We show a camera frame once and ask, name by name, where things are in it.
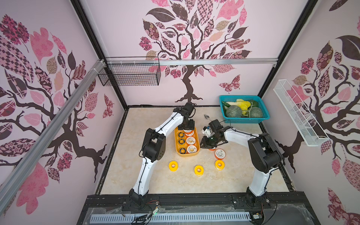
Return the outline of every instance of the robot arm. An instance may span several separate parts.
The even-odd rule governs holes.
[[[159,127],[149,128],[145,133],[142,145],[143,163],[134,187],[129,195],[134,203],[142,204],[142,199],[149,191],[149,183],[155,164],[160,160],[166,148],[166,136],[168,136],[176,127],[179,130],[194,130],[194,120],[189,119],[194,106],[186,103],[184,107],[174,109],[171,116]]]

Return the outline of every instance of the orange tray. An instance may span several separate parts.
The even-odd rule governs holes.
[[[192,136],[190,136],[190,137],[194,137],[195,138],[195,144],[194,144],[194,146],[197,148],[197,152],[195,152],[195,153],[188,153],[187,151],[186,151],[186,154],[180,154],[179,153],[179,150],[181,149],[181,148],[185,148],[185,149],[188,149],[188,146],[189,146],[189,144],[187,144],[186,143],[186,138],[188,137],[188,136],[186,136],[185,135],[185,137],[183,138],[184,140],[185,140],[185,143],[184,144],[179,144],[179,140],[181,139],[181,138],[179,138],[179,136],[178,136],[178,134],[180,133],[180,132],[184,132],[183,130],[178,130],[177,128],[175,128],[174,129],[174,133],[175,133],[175,151],[177,152],[177,154],[179,155],[179,156],[181,156],[181,157],[188,157],[188,156],[195,156],[195,155],[197,155],[198,153],[199,153],[199,151],[200,151],[200,142],[199,142],[199,137],[198,137],[198,132],[196,131],[196,128],[195,128],[195,130],[194,130],[194,135],[192,135]]]

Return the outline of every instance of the pink wall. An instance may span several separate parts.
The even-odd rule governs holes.
[[[82,0],[107,56],[155,54],[159,57],[164,55],[163,59],[197,59],[197,52],[200,53],[200,59],[209,59],[213,55],[215,58],[223,58],[223,48],[225,54],[242,51],[239,54],[244,58],[276,58],[306,2]],[[154,12],[152,9],[165,12],[167,16],[163,17],[164,14],[156,13],[157,10]],[[198,27],[193,23],[196,20],[200,21]],[[236,26],[232,31],[228,31],[229,25],[234,22]],[[155,35],[149,30],[150,23]],[[188,23],[195,24],[193,28],[188,28],[188,32],[175,26],[186,26]],[[201,33],[205,31],[208,31],[209,35],[201,37]],[[238,37],[237,31],[243,31],[243,35]],[[237,44],[226,44],[231,41]],[[159,86],[121,86],[120,89],[129,105],[182,105],[187,101],[198,105],[213,105],[219,104],[219,95],[257,95],[271,67],[271,64],[248,64],[231,65],[229,70],[220,70],[214,65],[205,65],[199,67],[203,73],[197,74],[196,69],[189,66],[186,73],[179,73],[175,77],[170,76],[171,72],[181,71],[182,66],[169,67],[169,76],[166,76],[167,69],[163,67]],[[239,86],[236,86],[237,83],[231,86],[231,82],[238,75]],[[232,90],[225,91],[220,86],[222,83],[229,83]]]
[[[97,57],[69,1],[8,1],[1,6],[3,183]],[[86,196],[95,192],[122,114],[113,89],[96,78],[0,224],[75,224]]]
[[[360,2],[336,2],[343,5],[321,2],[269,87],[263,100],[271,119],[265,126],[288,159],[296,190],[305,192],[321,224],[359,224]],[[303,92],[330,141],[319,147],[303,142],[273,92],[278,79]]]

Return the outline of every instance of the wall shelf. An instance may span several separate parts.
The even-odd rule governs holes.
[[[330,140],[324,129],[317,122],[315,116],[310,112],[308,106],[302,101],[298,93],[296,93],[295,89],[286,79],[279,80],[274,91],[289,113],[307,146],[319,146],[327,140]],[[314,130],[313,124],[320,128],[320,134]]]

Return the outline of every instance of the blue plastic basket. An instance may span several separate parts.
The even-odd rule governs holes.
[[[264,102],[259,96],[256,95],[221,95],[220,99],[220,108],[222,116],[224,117],[225,123],[260,123],[263,120],[270,119],[269,112],[267,111]],[[248,118],[248,117],[226,117],[224,109],[222,108],[223,102],[236,102],[236,99],[243,99],[244,101],[255,100],[259,103],[259,108],[262,110],[263,118]]]

